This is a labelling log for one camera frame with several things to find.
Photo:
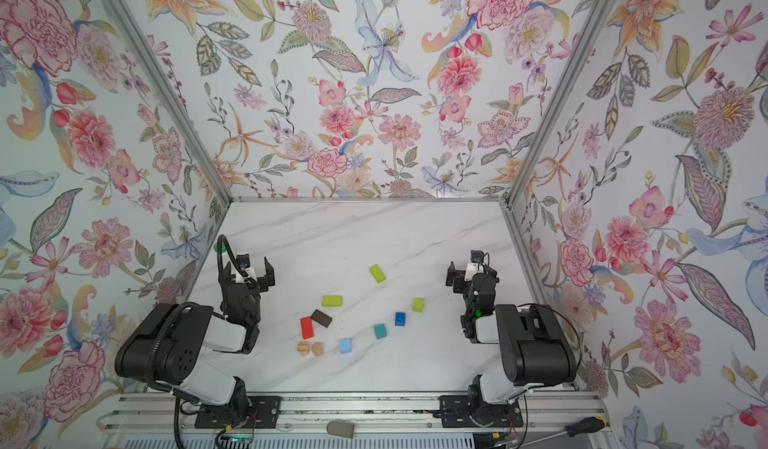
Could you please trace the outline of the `lime green rectangular block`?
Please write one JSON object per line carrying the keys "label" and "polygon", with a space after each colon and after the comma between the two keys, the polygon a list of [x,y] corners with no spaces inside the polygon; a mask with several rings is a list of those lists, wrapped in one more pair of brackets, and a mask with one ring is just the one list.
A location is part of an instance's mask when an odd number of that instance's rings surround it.
{"label": "lime green rectangular block", "polygon": [[341,307],[343,305],[343,297],[338,295],[323,296],[321,305],[323,307]]}
{"label": "lime green rectangular block", "polygon": [[369,272],[377,283],[383,283],[386,280],[386,275],[378,264],[370,266]]}

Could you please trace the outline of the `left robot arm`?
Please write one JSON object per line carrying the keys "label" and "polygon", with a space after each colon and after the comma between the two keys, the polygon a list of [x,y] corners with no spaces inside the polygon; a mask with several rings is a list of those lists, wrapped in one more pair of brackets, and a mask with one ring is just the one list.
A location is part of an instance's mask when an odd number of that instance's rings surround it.
{"label": "left robot arm", "polygon": [[118,376],[197,405],[215,423],[235,427],[255,419],[256,403],[245,382],[200,358],[209,349],[249,354],[260,334],[261,295],[275,285],[273,266],[258,276],[250,255],[224,263],[217,256],[221,308],[195,302],[160,303],[122,344],[114,359]]}

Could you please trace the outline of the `dark blue cube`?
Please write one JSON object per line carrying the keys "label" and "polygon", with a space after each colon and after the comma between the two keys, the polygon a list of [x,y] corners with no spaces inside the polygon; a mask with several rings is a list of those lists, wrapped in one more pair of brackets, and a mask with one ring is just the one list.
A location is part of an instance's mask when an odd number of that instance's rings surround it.
{"label": "dark blue cube", "polygon": [[406,313],[396,312],[394,317],[394,324],[396,327],[404,327],[406,325]]}

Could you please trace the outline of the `lime green cube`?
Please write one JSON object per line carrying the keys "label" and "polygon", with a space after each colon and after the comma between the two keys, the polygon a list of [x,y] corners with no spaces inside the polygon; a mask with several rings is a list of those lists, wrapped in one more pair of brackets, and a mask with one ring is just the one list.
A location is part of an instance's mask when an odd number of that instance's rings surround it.
{"label": "lime green cube", "polygon": [[425,301],[422,298],[415,298],[412,303],[412,310],[416,313],[422,313]]}

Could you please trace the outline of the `teal cube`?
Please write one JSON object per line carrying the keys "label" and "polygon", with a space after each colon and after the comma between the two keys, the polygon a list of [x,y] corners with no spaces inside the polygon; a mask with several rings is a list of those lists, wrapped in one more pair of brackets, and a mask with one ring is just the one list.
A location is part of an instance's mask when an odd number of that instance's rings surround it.
{"label": "teal cube", "polygon": [[385,324],[376,324],[374,326],[374,334],[375,334],[376,339],[383,339],[383,338],[385,338],[388,335],[386,325]]}

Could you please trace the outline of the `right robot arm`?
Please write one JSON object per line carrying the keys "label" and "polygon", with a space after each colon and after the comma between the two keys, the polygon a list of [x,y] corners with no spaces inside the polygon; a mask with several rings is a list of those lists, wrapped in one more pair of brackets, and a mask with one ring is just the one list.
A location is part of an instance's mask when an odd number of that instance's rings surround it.
{"label": "right robot arm", "polygon": [[480,261],[464,270],[450,264],[446,285],[462,296],[460,324],[472,344],[495,345],[500,366],[476,375],[460,396],[439,398],[445,428],[516,429],[523,424],[519,399],[533,389],[570,383],[578,371],[577,357],[558,322],[558,313],[536,303],[496,301],[497,272]]}

